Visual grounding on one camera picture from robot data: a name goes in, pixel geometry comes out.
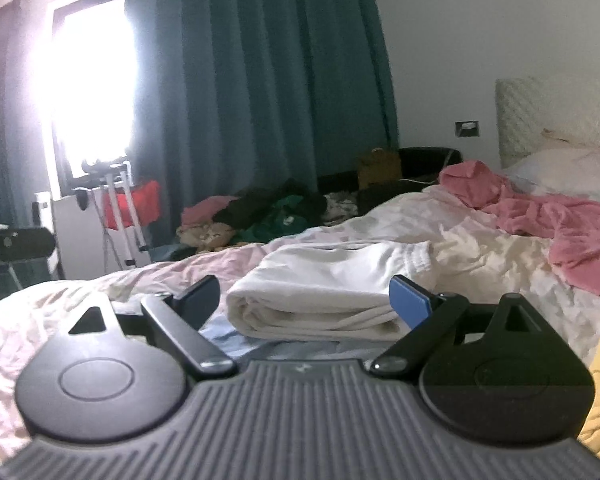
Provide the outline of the white zip-up garment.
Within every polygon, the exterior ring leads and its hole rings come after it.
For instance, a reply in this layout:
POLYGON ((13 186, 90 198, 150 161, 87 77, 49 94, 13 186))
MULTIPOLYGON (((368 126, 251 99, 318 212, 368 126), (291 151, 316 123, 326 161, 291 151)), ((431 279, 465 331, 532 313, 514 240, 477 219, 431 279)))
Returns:
POLYGON ((431 244, 288 245, 230 288, 226 315, 254 338, 395 341, 412 328, 390 306, 396 275, 433 289, 438 270, 431 244))

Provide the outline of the pile of dark clothes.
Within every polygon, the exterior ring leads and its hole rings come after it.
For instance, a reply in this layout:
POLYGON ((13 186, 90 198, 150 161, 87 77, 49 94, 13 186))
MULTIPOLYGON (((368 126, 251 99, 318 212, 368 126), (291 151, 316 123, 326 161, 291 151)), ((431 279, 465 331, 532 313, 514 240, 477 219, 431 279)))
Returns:
POLYGON ((343 176, 324 180, 316 192, 289 179, 274 188, 247 188, 211 196, 183 209, 178 241, 197 250, 266 244, 317 226, 336 226, 358 215, 358 185, 343 176))

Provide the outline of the pink white bed quilt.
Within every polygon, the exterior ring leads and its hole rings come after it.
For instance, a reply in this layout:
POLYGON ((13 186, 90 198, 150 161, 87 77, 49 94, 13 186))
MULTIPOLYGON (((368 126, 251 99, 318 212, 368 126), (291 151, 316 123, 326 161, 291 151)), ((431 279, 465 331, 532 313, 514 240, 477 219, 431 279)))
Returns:
POLYGON ((498 228, 434 186, 330 228, 114 272, 50 281, 0 301, 0 462, 26 444, 15 406, 19 373, 56 332, 98 300, 137 312, 144 295, 177 294, 205 276, 221 285, 204 336, 235 359, 367 359, 405 332, 388 304, 403 274, 432 292, 493 302, 524 295, 584 362, 600 340, 600 297, 570 286, 550 241, 498 228))

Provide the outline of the pink blanket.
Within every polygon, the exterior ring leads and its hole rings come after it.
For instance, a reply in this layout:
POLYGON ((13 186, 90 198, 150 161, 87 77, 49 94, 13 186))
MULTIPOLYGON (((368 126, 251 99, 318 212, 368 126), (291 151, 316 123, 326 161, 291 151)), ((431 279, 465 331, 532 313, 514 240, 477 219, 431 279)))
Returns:
POLYGON ((550 265, 569 285, 600 296, 599 202, 519 193, 506 177, 478 160, 446 167, 439 183, 465 206, 492 214, 499 229, 550 240, 550 265))

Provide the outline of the white metal stand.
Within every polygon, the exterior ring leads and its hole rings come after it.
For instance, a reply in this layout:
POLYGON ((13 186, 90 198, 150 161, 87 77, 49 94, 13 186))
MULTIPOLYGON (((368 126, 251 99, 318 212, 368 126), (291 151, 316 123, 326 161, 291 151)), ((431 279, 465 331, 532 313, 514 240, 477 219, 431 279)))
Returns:
POLYGON ((148 244, 132 194, 130 162, 123 157, 112 162, 84 160, 81 169, 87 177, 99 184, 100 197, 108 198, 114 227, 122 239, 122 255, 118 254, 116 242, 108 228, 105 206, 96 206, 96 214, 104 231, 105 247, 111 248, 120 269, 136 268, 135 252, 148 252, 148 244))

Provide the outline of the white pillow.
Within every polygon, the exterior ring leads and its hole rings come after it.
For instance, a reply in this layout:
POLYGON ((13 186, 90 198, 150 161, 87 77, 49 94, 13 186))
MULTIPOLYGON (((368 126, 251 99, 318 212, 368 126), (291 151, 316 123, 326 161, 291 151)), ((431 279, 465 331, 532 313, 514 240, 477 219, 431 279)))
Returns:
POLYGON ((543 130, 536 151, 503 170, 519 191, 562 194, 600 202, 600 148, 543 130))

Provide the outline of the cream quilted headboard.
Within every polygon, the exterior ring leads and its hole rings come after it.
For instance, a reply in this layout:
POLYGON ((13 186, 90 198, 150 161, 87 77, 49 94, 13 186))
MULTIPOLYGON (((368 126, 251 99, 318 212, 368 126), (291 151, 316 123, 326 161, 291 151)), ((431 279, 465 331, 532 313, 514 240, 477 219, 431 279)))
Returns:
POLYGON ((499 79, 495 105, 504 168, 546 140, 600 148, 600 72, 499 79))

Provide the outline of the dark teal curtain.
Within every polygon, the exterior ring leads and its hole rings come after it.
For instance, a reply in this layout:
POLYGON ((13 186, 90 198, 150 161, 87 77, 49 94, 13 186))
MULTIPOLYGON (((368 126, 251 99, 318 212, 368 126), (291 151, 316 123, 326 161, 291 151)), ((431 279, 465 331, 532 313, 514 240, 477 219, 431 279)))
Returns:
MULTIPOLYGON (((158 243, 183 208, 294 179, 314 185, 398 140, 376 0, 125 0, 133 26, 132 163, 156 180, 158 243)), ((50 186, 50 0, 0 0, 0 221, 50 186)))

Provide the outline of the wall socket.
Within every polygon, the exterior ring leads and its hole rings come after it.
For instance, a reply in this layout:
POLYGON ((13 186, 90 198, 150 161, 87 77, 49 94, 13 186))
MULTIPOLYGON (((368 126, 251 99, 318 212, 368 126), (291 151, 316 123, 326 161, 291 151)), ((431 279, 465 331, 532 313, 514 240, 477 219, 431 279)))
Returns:
POLYGON ((455 135, 458 138, 476 138, 479 135, 479 123, 476 120, 456 122, 455 135))

